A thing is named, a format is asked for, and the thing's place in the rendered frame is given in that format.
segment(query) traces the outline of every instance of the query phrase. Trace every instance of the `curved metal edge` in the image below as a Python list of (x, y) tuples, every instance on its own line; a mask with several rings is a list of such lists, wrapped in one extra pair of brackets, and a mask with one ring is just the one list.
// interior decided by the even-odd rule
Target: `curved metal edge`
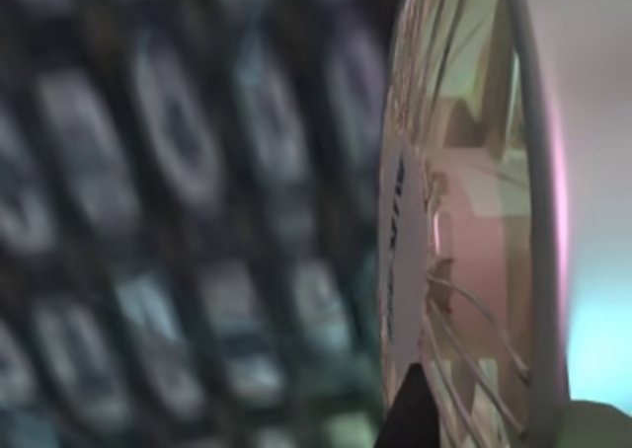
[(525, 137), (531, 183), (532, 347), (529, 393), (529, 448), (555, 444), (562, 407), (569, 401), (566, 362), (565, 274), (560, 260), (555, 193), (554, 151), (550, 137), (551, 111), (547, 105), (531, 23), (529, 0), (508, 0), (515, 47), (522, 69), (522, 96), (528, 130)]

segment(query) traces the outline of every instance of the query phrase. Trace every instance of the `blurred background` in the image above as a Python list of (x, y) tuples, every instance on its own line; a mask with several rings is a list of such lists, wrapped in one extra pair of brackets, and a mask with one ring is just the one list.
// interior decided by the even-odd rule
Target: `blurred background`
[(396, 4), (0, 0), (0, 446), (372, 446)]

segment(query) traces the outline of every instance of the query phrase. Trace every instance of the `black object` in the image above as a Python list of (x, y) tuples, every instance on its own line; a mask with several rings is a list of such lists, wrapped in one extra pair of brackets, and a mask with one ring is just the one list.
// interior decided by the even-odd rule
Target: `black object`
[(438, 410), (421, 364), (412, 364), (375, 448), (438, 448)]

